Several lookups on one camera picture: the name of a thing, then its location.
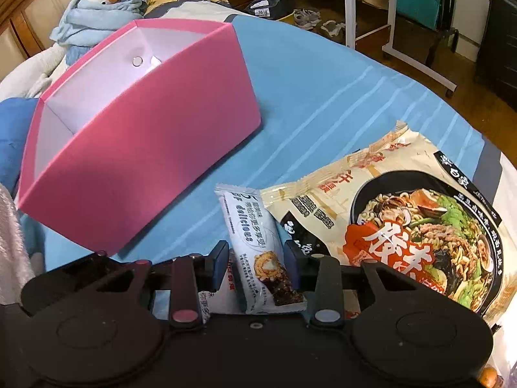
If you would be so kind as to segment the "goose plush toy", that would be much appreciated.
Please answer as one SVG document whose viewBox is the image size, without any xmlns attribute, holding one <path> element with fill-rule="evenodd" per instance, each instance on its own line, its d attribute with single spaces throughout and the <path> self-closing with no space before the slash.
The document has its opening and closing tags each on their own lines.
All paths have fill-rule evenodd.
<svg viewBox="0 0 517 388">
<path fill-rule="evenodd" d="M 53 41 L 51 47 L 23 61 L 1 80 L 1 99 L 39 97 L 70 68 L 66 53 L 64 47 Z"/>
</svg>

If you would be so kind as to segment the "instant noodle packet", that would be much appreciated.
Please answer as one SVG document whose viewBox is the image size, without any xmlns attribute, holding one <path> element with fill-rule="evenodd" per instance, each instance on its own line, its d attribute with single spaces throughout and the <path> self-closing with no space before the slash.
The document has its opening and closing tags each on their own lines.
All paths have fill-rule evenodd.
<svg viewBox="0 0 517 388">
<path fill-rule="evenodd" d="M 516 246 L 499 213 L 426 137 L 393 131 L 294 182 L 261 191 L 306 254 L 367 259 L 494 324 L 516 294 Z"/>
</svg>

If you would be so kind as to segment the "black suitcase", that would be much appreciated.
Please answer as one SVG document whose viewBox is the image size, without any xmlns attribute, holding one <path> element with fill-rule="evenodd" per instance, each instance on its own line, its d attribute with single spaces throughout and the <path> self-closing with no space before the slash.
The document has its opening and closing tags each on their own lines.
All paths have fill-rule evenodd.
<svg viewBox="0 0 517 388">
<path fill-rule="evenodd" d="M 516 110 L 516 0 L 489 0 L 485 31 L 476 60 L 476 74 Z"/>
</svg>

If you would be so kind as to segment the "pink cardboard box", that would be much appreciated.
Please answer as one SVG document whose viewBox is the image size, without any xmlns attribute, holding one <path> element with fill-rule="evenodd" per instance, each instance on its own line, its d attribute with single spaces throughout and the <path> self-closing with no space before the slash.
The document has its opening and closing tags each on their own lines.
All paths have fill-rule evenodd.
<svg viewBox="0 0 517 388">
<path fill-rule="evenodd" d="M 41 95 L 18 206 L 84 248 L 116 254 L 260 123 L 231 24 L 134 20 Z"/>
</svg>

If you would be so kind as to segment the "patterned bed sheet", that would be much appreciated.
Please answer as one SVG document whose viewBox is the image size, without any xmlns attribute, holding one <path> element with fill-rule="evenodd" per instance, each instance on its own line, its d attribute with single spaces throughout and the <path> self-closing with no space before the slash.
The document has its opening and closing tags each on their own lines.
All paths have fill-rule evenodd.
<svg viewBox="0 0 517 388">
<path fill-rule="evenodd" d="M 230 237 L 216 185 L 297 181 L 393 131 L 426 137 L 499 213 L 516 246 L 516 170 L 446 101 L 404 74 L 293 26 L 246 15 L 237 34 L 261 123 L 116 254 L 42 228 L 47 271 L 1 305 L 4 387 L 483 387 L 514 333 L 379 261 L 341 266 L 286 314 L 212 314 L 177 259 Z"/>
</svg>

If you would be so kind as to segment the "light blue blanket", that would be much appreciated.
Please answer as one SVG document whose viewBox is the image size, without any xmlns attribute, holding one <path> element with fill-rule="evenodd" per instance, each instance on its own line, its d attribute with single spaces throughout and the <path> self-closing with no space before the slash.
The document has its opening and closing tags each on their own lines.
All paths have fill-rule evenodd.
<svg viewBox="0 0 517 388">
<path fill-rule="evenodd" d="M 66 49 L 71 67 L 111 33 L 143 19 L 146 8 L 147 0 L 71 0 L 49 38 Z"/>
</svg>

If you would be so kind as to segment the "white snack bar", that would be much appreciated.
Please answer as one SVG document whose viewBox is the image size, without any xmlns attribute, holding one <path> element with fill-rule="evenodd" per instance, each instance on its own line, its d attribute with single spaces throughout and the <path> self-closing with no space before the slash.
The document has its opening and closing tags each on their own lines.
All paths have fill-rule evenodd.
<svg viewBox="0 0 517 388">
<path fill-rule="evenodd" d="M 256 189 L 218 184 L 215 193 L 233 250 L 247 314 L 286 314 L 305 309 L 284 266 L 280 236 Z"/>
<path fill-rule="evenodd" d="M 199 292 L 198 298 L 204 323 L 212 314 L 245 314 L 247 304 L 233 250 L 220 288 L 214 293 Z"/>
</svg>

